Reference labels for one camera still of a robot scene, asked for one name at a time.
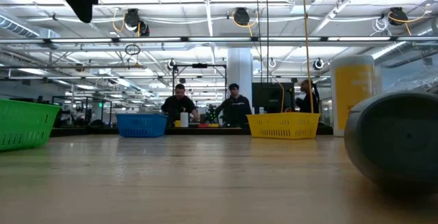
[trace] ceiling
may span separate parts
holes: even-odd
[[[303,0],[99,0],[93,10],[93,22],[85,24],[80,22],[75,13],[64,0],[0,0],[0,12],[9,14],[17,19],[17,23],[29,25],[31,27],[42,27],[53,30],[61,38],[101,38],[101,37],[133,37],[132,32],[123,29],[121,32],[115,30],[121,28],[123,13],[127,8],[138,8],[140,16],[148,24],[151,37],[164,36],[304,36],[303,19]],[[381,14],[388,14],[392,7],[401,7],[409,17],[409,20],[421,18],[409,23],[409,27],[416,34],[421,33],[421,26],[438,12],[436,0],[305,0],[309,14],[309,33],[311,36],[386,36],[388,34],[399,35],[407,34],[405,26],[384,26],[382,30],[376,29],[376,20]],[[247,27],[238,27],[232,19],[227,19],[227,15],[232,15],[237,7],[245,7],[256,22],[251,27],[251,32]],[[0,29],[2,38],[20,38],[19,35]],[[98,49],[108,45],[87,45],[90,48]],[[169,59],[174,59],[177,63],[189,64],[193,62],[206,62],[216,64],[226,64],[227,48],[232,45],[221,44],[199,44],[189,45],[184,43],[171,44],[165,46],[170,50],[160,49],[161,44],[144,44],[151,50],[142,51],[138,58],[135,56],[131,63],[138,61],[144,69],[113,69],[112,74],[118,76],[140,76],[145,72],[151,75],[168,74],[166,65]],[[74,52],[65,56],[65,52],[42,50],[34,45],[7,45],[10,49],[20,51],[41,62],[49,63],[49,52],[53,59],[59,59],[57,64],[71,65],[81,62],[88,65],[111,66],[120,63],[120,56],[114,50],[90,50],[88,52]],[[255,60],[260,60],[257,49],[254,45],[252,52]],[[40,49],[39,52],[27,49]],[[266,50],[263,46],[261,52],[266,60]],[[373,47],[363,45],[315,45],[309,48],[310,60],[321,58],[323,60],[335,60],[338,57],[356,55],[364,53]],[[293,47],[287,45],[275,45],[270,47],[269,58],[277,61],[273,70],[274,75],[305,75],[302,64],[307,55],[304,47]],[[254,68],[258,68],[260,63],[255,62]],[[52,74],[67,75],[90,75],[86,70],[78,73],[74,70],[64,69]],[[181,75],[217,75],[215,69],[190,69]],[[153,84],[156,87],[166,88],[165,82],[168,80],[130,80],[132,84],[139,86],[143,90],[150,89]],[[188,79],[187,85],[195,85],[199,82]],[[223,79],[213,79],[211,83],[223,83]]]

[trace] black shirt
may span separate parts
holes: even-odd
[[[320,104],[318,103],[318,99],[315,96],[315,93],[312,93],[312,99],[313,99],[313,113],[319,114],[320,113]],[[311,106],[310,106],[310,94],[306,94],[306,97],[303,99],[297,99],[296,105],[300,108],[300,112],[311,112]]]
[[[180,100],[176,96],[171,96],[166,99],[162,106],[163,112],[167,113],[169,116],[173,116],[176,120],[179,120],[179,115],[181,112],[191,113],[196,107],[193,101],[184,96]]]
[[[216,114],[224,110],[224,121],[230,125],[243,125],[248,122],[247,114],[253,114],[249,101],[244,96],[230,97],[216,109]]]

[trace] gray cylindrical object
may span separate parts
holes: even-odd
[[[393,92],[350,111],[345,145],[352,163],[381,186],[438,189],[438,96]]]

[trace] hanging wire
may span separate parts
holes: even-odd
[[[313,114],[313,93],[312,93],[312,81],[310,78],[310,58],[309,58],[309,30],[307,26],[307,9],[306,0],[302,0],[304,5],[304,24],[305,24],[305,36],[306,36],[306,56],[307,56],[307,79],[309,81],[309,94],[310,94],[310,110]]]

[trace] yellow container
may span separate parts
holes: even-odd
[[[255,138],[315,138],[320,114],[287,112],[247,115]]]

